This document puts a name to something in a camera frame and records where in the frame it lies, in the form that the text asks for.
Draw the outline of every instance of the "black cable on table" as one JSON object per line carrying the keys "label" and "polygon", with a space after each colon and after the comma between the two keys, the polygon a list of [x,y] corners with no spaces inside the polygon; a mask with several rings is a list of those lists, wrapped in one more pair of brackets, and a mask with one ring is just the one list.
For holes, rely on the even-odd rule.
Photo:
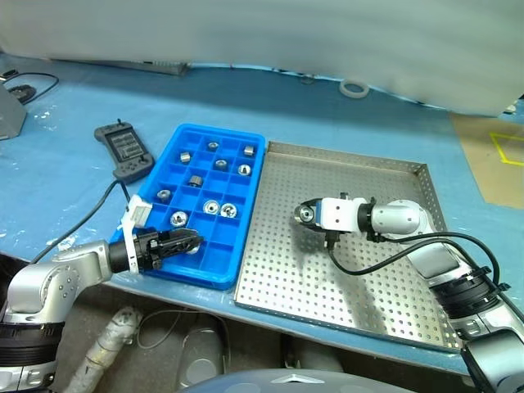
{"label": "black cable on table", "polygon": [[106,189],[106,192],[104,192],[104,195],[102,198],[100,198],[100,201],[78,222],[76,223],[69,231],[61,235],[59,238],[57,238],[53,243],[51,243],[49,246],[44,248],[38,255],[36,255],[29,264],[36,264],[39,260],[41,260],[50,250],[55,248],[62,240],[64,240],[66,237],[71,235],[71,233],[75,232],[78,228],[80,228],[82,225],[84,225],[93,215],[102,207],[104,202],[106,201],[107,197],[113,190],[116,184],[119,184],[122,187],[122,191],[125,194],[125,199],[127,202],[129,202],[129,193],[128,189],[126,188],[125,184],[121,180],[115,180],[113,183],[109,185],[109,187]]}
{"label": "black cable on table", "polygon": [[495,258],[495,255],[491,250],[488,248],[486,244],[481,242],[476,237],[466,235],[464,233],[459,232],[435,232],[435,233],[423,233],[422,235],[415,235],[410,237],[403,237],[401,239],[389,239],[387,237],[381,237],[381,240],[390,242],[390,243],[404,243],[404,242],[411,242],[412,240],[420,240],[420,239],[428,239],[432,237],[460,237],[465,240],[469,240],[472,243],[475,243],[477,246],[479,246],[488,256],[490,259],[491,265],[493,266],[493,283],[495,285],[499,285],[500,281],[500,266],[499,261]]}
{"label": "black cable on table", "polygon": [[55,86],[58,85],[58,83],[60,82],[60,79],[56,76],[56,75],[53,75],[53,74],[48,74],[47,72],[20,72],[19,74],[15,74],[9,78],[7,78],[4,83],[6,82],[9,82],[10,80],[13,80],[15,78],[18,78],[19,76],[25,76],[25,75],[38,75],[38,76],[47,76],[49,78],[53,78],[54,79],[54,82],[47,88],[45,88],[44,90],[42,90],[40,93],[38,94],[35,94],[34,96],[32,96],[29,100],[27,100],[26,102],[24,102],[24,105],[29,103],[29,102],[32,102],[34,100],[36,100],[38,97],[41,97],[43,94],[47,93],[49,90],[51,90],[52,88],[54,88]]}
{"label": "black cable on table", "polygon": [[402,250],[398,254],[390,256],[389,258],[383,260],[382,262],[379,262],[378,264],[374,264],[373,266],[370,266],[362,270],[348,270],[338,262],[333,250],[327,250],[327,253],[329,254],[329,257],[331,258],[335,266],[337,266],[340,271],[346,274],[349,274],[350,276],[362,276],[364,274],[376,272],[377,270],[382,269],[386,267],[387,265],[392,264],[393,262],[396,262],[397,260],[404,258],[405,256],[412,253],[413,251],[416,251],[419,248],[422,248],[425,246],[429,246],[430,244],[433,244],[433,243],[445,243],[445,244],[449,244],[450,246],[453,246],[464,257],[464,259],[472,267],[472,269],[479,269],[475,261],[472,259],[472,257],[469,256],[469,254],[457,242],[454,242],[450,239],[446,239],[445,237],[443,238],[439,237],[436,239],[428,239],[423,242],[415,243],[412,246]]}
{"label": "black cable on table", "polygon": [[[404,258],[409,253],[411,253],[411,252],[413,252],[415,250],[418,250],[418,249],[420,249],[422,247],[428,246],[428,245],[433,244],[433,243],[444,243],[444,244],[449,244],[450,246],[455,248],[462,255],[462,257],[466,260],[466,262],[469,264],[469,266],[472,269],[474,269],[474,270],[479,269],[478,265],[475,263],[473,258],[457,242],[454,242],[454,241],[452,241],[452,240],[450,240],[448,238],[445,238],[445,237],[435,237],[435,236],[432,236],[432,235],[441,235],[441,236],[449,236],[449,237],[452,237],[452,236],[453,237],[461,237],[461,238],[465,238],[465,239],[468,239],[468,240],[470,240],[469,238],[471,238],[472,242],[477,244],[480,248],[482,248],[482,250],[484,250],[486,248],[486,250],[487,250],[486,254],[488,256],[491,255],[493,257],[493,259],[490,257],[490,260],[491,260],[491,263],[494,266],[494,269],[497,269],[496,276],[495,276],[495,271],[493,272],[494,273],[493,274],[494,280],[491,283],[491,285],[494,286],[494,287],[497,287],[499,285],[497,282],[495,282],[495,278],[499,279],[499,263],[497,262],[497,259],[495,258],[493,253],[490,251],[489,248],[487,248],[487,246],[484,243],[482,243],[477,238],[471,237],[469,235],[464,235],[462,233],[453,233],[453,232],[427,233],[427,234],[423,234],[423,235],[417,235],[417,236],[412,236],[412,237],[405,237],[403,239],[394,240],[393,241],[394,243],[401,243],[401,242],[408,242],[409,240],[418,240],[418,239],[421,239],[421,238],[428,238],[429,237],[428,240],[425,240],[425,241],[422,241],[422,242],[419,242],[419,243],[415,243],[411,247],[408,247],[408,248],[402,250],[398,254],[395,254],[395,255],[387,258],[386,260],[383,260],[382,262],[380,262],[378,264],[370,266],[370,267],[368,267],[366,269],[356,270],[356,271],[348,270],[345,267],[343,267],[342,265],[340,265],[340,263],[338,262],[337,258],[335,257],[335,254],[333,253],[333,249],[328,249],[327,253],[329,254],[329,257],[331,258],[332,262],[335,264],[335,266],[337,266],[339,268],[340,271],[342,271],[342,272],[344,272],[346,274],[349,274],[351,276],[362,276],[364,274],[376,272],[377,270],[379,270],[381,268],[384,268],[387,265],[392,264],[393,262],[395,262],[395,261],[397,261],[397,260],[399,260],[401,258]],[[499,297],[500,297],[500,299],[502,299],[502,301],[504,301],[508,305],[508,307],[515,313],[515,315],[518,316],[520,318],[520,320],[524,322],[524,313],[511,301],[511,299],[509,299],[509,297],[507,297],[506,294],[503,293],[502,291],[499,293]]]}

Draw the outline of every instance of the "stainless steel tray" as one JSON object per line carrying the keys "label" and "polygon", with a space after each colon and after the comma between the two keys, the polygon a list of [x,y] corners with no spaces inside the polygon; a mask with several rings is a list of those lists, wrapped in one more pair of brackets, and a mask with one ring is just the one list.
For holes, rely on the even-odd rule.
{"label": "stainless steel tray", "polygon": [[[407,259],[361,277],[341,273],[323,235],[295,223],[293,210],[315,197],[410,199],[445,223],[427,165],[270,142],[246,241],[235,301],[240,306],[332,328],[456,350],[459,339]],[[361,269],[400,251],[342,235],[337,254]]]}

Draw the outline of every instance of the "gray device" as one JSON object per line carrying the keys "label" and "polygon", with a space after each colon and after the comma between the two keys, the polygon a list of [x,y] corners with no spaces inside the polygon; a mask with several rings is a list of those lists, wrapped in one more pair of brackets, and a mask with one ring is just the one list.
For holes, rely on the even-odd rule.
{"label": "gray device", "polygon": [[20,135],[26,115],[24,106],[0,84],[0,140]]}
{"label": "gray device", "polygon": [[307,369],[242,371],[190,386],[186,393],[412,393],[356,375]]}
{"label": "gray device", "polygon": [[106,145],[116,164],[113,175],[129,184],[148,175],[155,159],[138,137],[130,123],[118,123],[95,129],[95,138]]}

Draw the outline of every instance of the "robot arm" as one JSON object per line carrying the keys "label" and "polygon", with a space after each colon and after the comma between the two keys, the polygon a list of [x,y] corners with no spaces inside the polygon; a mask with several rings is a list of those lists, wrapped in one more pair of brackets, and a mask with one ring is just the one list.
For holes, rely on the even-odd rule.
{"label": "robot arm", "polygon": [[[191,229],[142,232],[131,244],[137,267],[158,269],[163,258],[188,252],[202,237]],[[0,391],[48,386],[67,314],[87,287],[129,269],[125,241],[92,242],[30,264],[12,280],[0,322]]]}
{"label": "robot arm", "polygon": [[[341,198],[302,203],[295,209],[295,219],[326,234],[324,245],[330,255],[342,233],[366,234],[375,242],[401,242],[436,232],[431,216],[416,202],[401,200],[378,206],[373,198],[370,202],[351,200],[345,193]],[[434,241],[407,257],[464,340],[462,356],[477,387],[486,392],[513,392],[524,387],[524,321],[501,296],[500,290],[505,288],[486,276],[488,268],[471,266],[454,246]],[[400,245],[406,248],[413,242]]]}

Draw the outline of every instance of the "yellow tape marking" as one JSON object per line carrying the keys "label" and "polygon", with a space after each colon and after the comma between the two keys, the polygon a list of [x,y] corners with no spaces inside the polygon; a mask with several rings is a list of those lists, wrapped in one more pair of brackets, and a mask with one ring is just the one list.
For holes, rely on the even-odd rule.
{"label": "yellow tape marking", "polygon": [[523,141],[524,138],[521,137],[515,137],[512,135],[504,135],[503,133],[490,133],[491,140],[493,141],[495,147],[497,148],[497,151],[500,155],[500,160],[504,164],[510,164],[510,165],[518,165],[518,166],[524,166],[524,162],[522,161],[514,161],[514,160],[508,160],[508,157],[504,154],[504,150],[502,150],[502,147],[499,145],[499,141],[497,141],[497,138],[504,138],[504,139],[512,139],[515,141]]}

